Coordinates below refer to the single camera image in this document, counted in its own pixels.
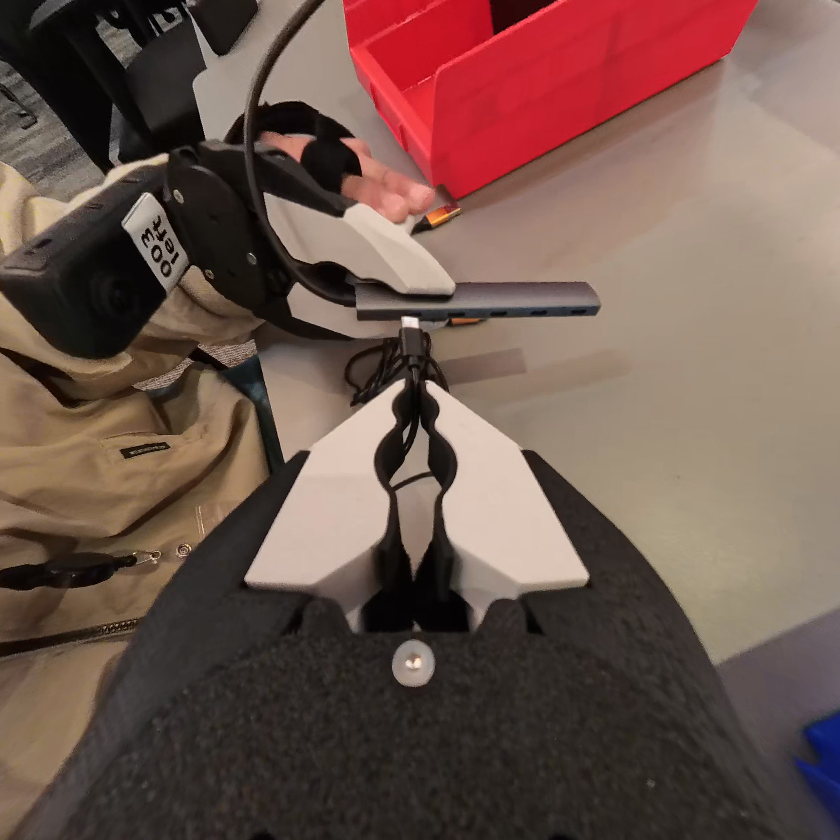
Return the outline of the red plastic bin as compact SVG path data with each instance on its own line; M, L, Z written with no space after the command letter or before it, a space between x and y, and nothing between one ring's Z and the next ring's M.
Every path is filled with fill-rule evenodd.
M563 1L494 35L489 1L346 1L357 78L462 198L731 52L754 1Z

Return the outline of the person's left hand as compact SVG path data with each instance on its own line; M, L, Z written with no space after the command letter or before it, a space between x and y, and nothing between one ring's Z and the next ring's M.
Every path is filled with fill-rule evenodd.
M389 169L371 156L369 145L333 120L317 117L288 123L294 133L280 133L281 121L259 136L259 143L297 161L321 189L366 205L394 224L422 216L435 201L435 189Z

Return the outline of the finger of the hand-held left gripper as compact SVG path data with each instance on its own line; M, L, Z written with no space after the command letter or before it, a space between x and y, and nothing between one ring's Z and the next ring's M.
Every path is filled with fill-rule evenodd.
M383 340L394 338L401 317L362 320L357 313L356 288L396 295L403 311L420 298L448 298L448 273L436 262L362 262L347 268L338 262L293 263L289 273L286 331L301 337L328 340Z
M265 194L268 219L290 255L306 264L333 263L397 293L449 298L456 284L404 225L349 203L340 217Z

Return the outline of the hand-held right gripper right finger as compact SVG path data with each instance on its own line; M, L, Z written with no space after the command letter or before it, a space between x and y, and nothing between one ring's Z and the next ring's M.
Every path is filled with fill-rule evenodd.
M440 386L423 385L427 464L438 483L432 537L415 575L415 622L476 628L499 600L590 580L524 451Z

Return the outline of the person's left forearm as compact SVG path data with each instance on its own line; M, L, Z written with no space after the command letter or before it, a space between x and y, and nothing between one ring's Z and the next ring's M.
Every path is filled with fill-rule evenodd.
M158 154L145 161L122 164L104 181L77 194L66 202L41 196L13 166L1 163L1 259L4 259L35 236L68 215L87 200L98 197L111 184L132 175L146 165L167 162L168 154Z

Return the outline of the slim grey USB hub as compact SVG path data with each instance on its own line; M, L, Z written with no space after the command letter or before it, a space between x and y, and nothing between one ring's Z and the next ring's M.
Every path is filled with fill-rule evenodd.
M360 321L593 317L601 306L595 290L578 281L465 282L458 283L449 297L403 295L372 282L355 288L356 317Z

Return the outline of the blue plastic bin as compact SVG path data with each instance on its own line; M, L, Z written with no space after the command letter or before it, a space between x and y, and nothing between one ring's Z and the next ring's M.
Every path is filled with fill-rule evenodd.
M839 712L814 721L802 730L815 761L797 759L805 783L822 804L835 828L839 828Z

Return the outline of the black cable orange plugs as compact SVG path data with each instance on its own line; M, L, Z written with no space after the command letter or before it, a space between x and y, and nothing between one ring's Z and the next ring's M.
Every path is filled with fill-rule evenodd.
M442 205L420 216L411 229L411 236L431 232L446 225L461 214L461 207L456 203Z

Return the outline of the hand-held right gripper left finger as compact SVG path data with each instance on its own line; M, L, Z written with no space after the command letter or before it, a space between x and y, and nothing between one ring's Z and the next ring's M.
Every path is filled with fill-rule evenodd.
M392 478L406 451L415 387L390 385L304 452L275 520L245 574L258 591L336 602L344 614L376 601L394 617L411 601L411 562L403 544Z

